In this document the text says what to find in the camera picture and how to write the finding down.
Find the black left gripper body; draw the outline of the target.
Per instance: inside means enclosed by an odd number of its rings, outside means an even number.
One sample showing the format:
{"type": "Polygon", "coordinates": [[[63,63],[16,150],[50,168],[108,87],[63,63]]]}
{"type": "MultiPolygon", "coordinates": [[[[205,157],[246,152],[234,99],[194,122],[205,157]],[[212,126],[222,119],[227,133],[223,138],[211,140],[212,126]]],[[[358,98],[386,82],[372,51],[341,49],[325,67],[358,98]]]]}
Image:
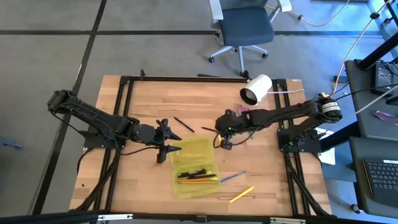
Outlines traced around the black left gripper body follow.
{"type": "Polygon", "coordinates": [[[148,124],[136,124],[130,129],[130,140],[145,145],[162,145],[162,129],[148,124]]]}

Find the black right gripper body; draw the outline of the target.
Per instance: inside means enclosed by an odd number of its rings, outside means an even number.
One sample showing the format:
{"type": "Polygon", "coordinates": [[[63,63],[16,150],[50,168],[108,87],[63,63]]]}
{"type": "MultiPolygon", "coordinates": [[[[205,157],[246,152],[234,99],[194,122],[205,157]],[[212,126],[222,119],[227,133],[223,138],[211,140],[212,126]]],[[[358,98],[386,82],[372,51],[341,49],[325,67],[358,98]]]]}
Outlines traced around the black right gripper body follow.
{"type": "Polygon", "coordinates": [[[238,133],[246,128],[242,116],[232,113],[225,113],[216,119],[215,129],[219,133],[238,133]]]}

